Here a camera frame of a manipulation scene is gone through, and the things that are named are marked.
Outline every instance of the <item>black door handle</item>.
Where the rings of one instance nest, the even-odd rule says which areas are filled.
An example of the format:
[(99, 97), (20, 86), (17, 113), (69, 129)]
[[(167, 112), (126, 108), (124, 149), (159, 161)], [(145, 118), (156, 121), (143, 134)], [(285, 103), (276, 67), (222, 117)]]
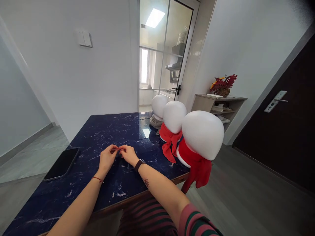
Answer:
[(179, 91), (181, 90), (181, 88), (180, 88), (180, 85), (178, 85), (178, 88), (172, 88), (172, 89), (175, 89), (176, 91), (177, 91), (177, 96), (179, 95)]

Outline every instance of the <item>ceiling light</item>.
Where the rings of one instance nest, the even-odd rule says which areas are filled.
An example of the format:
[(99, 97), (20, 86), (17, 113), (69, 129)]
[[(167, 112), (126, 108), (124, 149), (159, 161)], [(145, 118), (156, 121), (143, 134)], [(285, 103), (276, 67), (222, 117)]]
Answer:
[(145, 23), (145, 25), (152, 27), (152, 28), (155, 28), (160, 23), (160, 21), (162, 20), (164, 15), (165, 15), (164, 12), (153, 8), (153, 10), (152, 10), (152, 12), (151, 12), (151, 14), (147, 20), (147, 23)]

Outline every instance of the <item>light switch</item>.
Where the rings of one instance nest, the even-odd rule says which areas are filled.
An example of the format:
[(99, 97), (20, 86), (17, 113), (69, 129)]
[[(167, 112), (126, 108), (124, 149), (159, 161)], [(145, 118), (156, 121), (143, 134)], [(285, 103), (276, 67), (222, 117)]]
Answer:
[(90, 33), (87, 31), (83, 31), (83, 37), (84, 37), (85, 46), (92, 47)]
[(76, 34), (77, 34), (78, 44), (81, 46), (85, 46), (83, 31), (79, 29), (79, 30), (77, 30)]

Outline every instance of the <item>striped shirt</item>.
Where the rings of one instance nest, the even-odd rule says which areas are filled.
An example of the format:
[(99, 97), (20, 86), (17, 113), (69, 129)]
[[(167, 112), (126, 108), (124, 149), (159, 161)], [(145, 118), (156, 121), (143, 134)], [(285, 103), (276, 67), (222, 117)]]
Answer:
[(169, 214), (154, 197), (124, 209), (117, 235), (222, 236), (191, 203), (183, 209), (177, 230)]

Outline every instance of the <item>tattoo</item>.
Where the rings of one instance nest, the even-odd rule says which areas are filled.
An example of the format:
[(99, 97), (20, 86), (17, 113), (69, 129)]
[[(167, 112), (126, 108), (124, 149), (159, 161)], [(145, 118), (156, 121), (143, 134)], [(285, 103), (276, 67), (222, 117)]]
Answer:
[(146, 187), (148, 188), (150, 185), (149, 185), (149, 181), (148, 179), (142, 179), (144, 184), (146, 185)]

